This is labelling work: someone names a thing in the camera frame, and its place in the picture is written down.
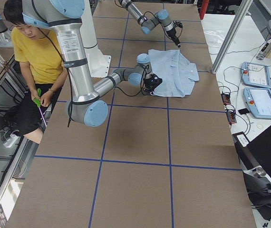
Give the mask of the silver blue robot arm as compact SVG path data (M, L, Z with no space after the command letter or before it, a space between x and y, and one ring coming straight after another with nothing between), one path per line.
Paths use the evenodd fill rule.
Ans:
M174 42L180 48L179 37L183 30L183 25L180 21L171 20L169 13L166 9L162 9L156 13L147 11L142 13L131 0L119 0L117 6L124 8L128 13L137 21L141 26L141 31L148 35L158 25L162 26L165 36Z
M69 119L98 127L108 116L108 106L100 98L122 81L140 86L140 92L150 94L162 79L152 72L148 54L137 57L132 69L116 69L97 83L92 82L84 38L81 36L83 14L91 16L85 0L24 0L22 14L28 25L51 29L56 33L64 67L70 80L71 100L67 104Z

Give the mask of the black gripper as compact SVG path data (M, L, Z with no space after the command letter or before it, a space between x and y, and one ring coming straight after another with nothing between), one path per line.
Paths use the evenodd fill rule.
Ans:
M142 86L142 94L149 95L157 87L157 82L154 79L144 79Z
M167 32L167 35L168 35L169 38L175 43L175 45L176 45L178 48L181 47L179 38L176 36L176 30L175 30L175 28L170 29L170 30Z

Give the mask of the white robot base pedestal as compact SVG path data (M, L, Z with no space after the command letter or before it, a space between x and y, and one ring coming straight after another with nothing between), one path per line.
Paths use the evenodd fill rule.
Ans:
M108 75L111 56L103 55L97 43L91 7L88 0L84 1L85 9L81 16L80 33L92 77L103 78Z

